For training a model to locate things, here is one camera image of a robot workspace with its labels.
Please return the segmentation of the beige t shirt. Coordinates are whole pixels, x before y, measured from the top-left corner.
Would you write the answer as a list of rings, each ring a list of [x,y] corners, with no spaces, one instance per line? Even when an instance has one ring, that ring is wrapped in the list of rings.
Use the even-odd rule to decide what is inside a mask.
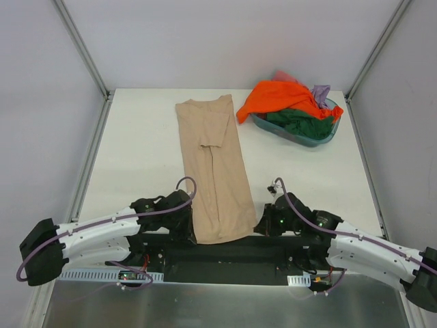
[[[199,244],[244,238],[257,225],[231,95],[177,104],[184,173],[197,184],[193,227]]]

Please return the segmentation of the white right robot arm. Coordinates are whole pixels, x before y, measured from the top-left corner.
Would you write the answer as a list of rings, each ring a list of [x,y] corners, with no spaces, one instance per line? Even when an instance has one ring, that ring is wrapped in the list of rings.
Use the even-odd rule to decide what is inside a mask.
[[[305,240],[311,270],[326,266],[354,271],[405,294],[409,302],[436,312],[436,250],[403,247],[372,236],[324,210],[311,210],[293,193],[268,187],[273,201],[254,231],[268,237],[288,233]]]

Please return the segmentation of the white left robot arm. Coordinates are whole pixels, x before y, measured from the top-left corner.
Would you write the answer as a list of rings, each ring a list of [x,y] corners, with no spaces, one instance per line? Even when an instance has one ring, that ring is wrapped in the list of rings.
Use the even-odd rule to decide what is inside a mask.
[[[139,288],[162,273],[166,247],[195,246],[194,191],[139,198],[129,206],[88,222],[39,221],[19,246],[16,279],[29,286],[49,283],[65,272],[103,264],[119,269],[117,281]]]

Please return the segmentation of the green t shirt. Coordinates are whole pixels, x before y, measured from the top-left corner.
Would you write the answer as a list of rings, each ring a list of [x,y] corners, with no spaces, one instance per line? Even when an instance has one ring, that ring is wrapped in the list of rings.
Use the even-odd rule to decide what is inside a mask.
[[[333,130],[334,117],[318,119],[297,109],[283,109],[266,114],[266,120],[288,133],[314,140],[327,138]]]

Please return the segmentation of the teal plastic laundry basket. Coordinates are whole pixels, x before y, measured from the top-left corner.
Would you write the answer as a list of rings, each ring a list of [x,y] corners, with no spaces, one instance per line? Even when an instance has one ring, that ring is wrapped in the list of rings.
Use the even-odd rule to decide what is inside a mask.
[[[306,147],[328,143],[337,132],[341,117],[334,113],[340,107],[331,99],[326,100],[325,111],[332,112],[325,118],[317,118],[300,109],[282,109],[270,113],[252,113],[255,125],[286,140]]]

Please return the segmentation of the orange t shirt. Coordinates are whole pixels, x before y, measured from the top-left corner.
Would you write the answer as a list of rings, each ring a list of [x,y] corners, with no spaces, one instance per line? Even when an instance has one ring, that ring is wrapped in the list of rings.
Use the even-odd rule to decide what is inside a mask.
[[[295,109],[323,120],[329,117],[336,122],[343,109],[319,108],[310,90],[291,81],[260,81],[237,111],[237,121],[242,124],[252,113],[273,113],[284,109]]]

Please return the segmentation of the lilac t shirt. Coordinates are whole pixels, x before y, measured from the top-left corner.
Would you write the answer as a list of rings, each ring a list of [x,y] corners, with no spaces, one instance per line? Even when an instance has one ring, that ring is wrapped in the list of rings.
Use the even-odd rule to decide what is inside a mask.
[[[330,85],[314,85],[311,89],[311,94],[321,109],[329,109],[326,103],[328,93],[330,92]]]

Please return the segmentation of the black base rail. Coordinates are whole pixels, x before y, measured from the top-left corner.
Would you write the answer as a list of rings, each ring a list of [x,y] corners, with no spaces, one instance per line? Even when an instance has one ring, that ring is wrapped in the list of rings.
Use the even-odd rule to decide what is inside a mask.
[[[284,286],[287,277],[324,275],[331,270],[328,248],[301,236],[253,235],[236,241],[194,245],[172,241],[167,234],[140,234],[129,239],[134,252],[121,264],[145,265],[165,282]]]

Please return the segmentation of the left aluminium frame post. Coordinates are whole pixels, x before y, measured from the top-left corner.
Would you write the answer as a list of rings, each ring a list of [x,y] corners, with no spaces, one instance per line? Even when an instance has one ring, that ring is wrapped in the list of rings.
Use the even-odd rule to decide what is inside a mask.
[[[102,94],[102,97],[107,100],[111,96],[110,89],[106,86],[102,75],[100,74],[98,67],[93,60],[84,39],[81,36],[81,33],[78,27],[75,24],[75,21],[65,4],[65,1],[62,0],[51,0],[51,3],[56,10],[59,18],[61,19],[70,39],[79,54],[85,68],[87,69],[91,79],[95,83],[98,91]]]

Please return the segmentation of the aluminium frame post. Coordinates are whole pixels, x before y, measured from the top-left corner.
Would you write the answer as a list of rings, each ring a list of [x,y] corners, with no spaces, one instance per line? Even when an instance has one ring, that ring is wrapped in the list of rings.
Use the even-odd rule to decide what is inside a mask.
[[[62,0],[51,0],[51,3],[56,10],[59,18],[61,19],[70,39],[79,54],[85,68],[87,69],[91,79],[95,83],[98,91],[102,94],[102,97],[107,100],[111,96],[110,89],[106,86],[102,75],[100,74],[98,67],[93,60],[84,39],[81,36],[81,33],[78,27],[75,24],[75,21],[65,4],[65,1]]]
[[[390,40],[391,36],[393,35],[394,31],[396,30],[397,26],[400,24],[400,21],[405,16],[408,8],[411,6],[412,3],[413,3],[413,0],[401,0],[397,4],[394,12],[391,14],[391,17],[390,17],[388,23],[385,25],[384,29],[382,30],[382,33],[380,34],[376,43],[374,44],[373,48],[371,49],[370,53],[368,54],[364,64],[362,65],[361,69],[359,70],[356,78],[354,79],[350,88],[346,92],[345,99],[346,99],[347,103],[350,103],[350,101],[353,99],[354,95],[357,93],[363,80],[365,79],[367,74],[372,69],[377,58],[380,56],[382,50],[386,46],[387,42]]]

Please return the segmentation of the right aluminium frame post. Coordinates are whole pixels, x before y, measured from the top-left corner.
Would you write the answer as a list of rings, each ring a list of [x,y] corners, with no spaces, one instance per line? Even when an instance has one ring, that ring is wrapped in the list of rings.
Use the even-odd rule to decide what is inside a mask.
[[[365,79],[367,74],[372,69],[377,58],[380,56],[382,50],[386,46],[387,42],[390,40],[391,36],[393,35],[394,31],[396,30],[397,26],[400,24],[400,21],[405,16],[408,8],[411,6],[412,3],[413,3],[413,0],[401,0],[397,4],[394,12],[391,14],[391,17],[390,17],[388,23],[385,25],[384,29],[382,30],[382,33],[380,34],[376,43],[374,44],[373,48],[371,49],[370,53],[368,54],[364,64],[362,65],[361,69],[359,70],[356,78],[354,79],[350,88],[346,92],[345,99],[346,99],[347,103],[350,103],[350,101],[353,99],[354,95],[357,93],[363,80]]]

